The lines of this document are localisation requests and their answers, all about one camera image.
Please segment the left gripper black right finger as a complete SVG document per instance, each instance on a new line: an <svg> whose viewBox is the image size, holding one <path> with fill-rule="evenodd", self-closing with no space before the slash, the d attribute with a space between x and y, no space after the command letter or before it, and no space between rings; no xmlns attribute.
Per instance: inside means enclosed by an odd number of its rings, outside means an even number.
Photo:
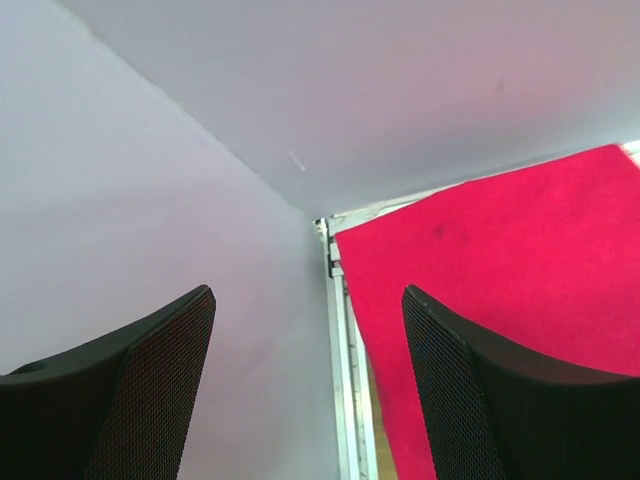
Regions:
<svg viewBox="0 0 640 480"><path fill-rule="evenodd" d="M402 313L437 478L638 478L638 378L534 351L415 285Z"/></svg>

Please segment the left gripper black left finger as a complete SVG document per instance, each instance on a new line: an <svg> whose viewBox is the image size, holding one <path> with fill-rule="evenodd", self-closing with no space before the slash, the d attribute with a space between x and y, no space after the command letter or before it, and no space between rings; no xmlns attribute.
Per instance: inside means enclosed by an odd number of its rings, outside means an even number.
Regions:
<svg viewBox="0 0 640 480"><path fill-rule="evenodd" d="M3 375L2 478L177 478L215 311L201 285Z"/></svg>

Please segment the red t-shirt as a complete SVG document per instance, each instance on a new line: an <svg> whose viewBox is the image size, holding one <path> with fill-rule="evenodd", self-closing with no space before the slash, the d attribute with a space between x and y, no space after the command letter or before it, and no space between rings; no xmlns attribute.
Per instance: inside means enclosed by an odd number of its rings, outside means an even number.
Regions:
<svg viewBox="0 0 640 480"><path fill-rule="evenodd" d="M409 285L544 354L639 372L639 169L619 145L440 191L336 242L402 479L435 475L404 332Z"/></svg>

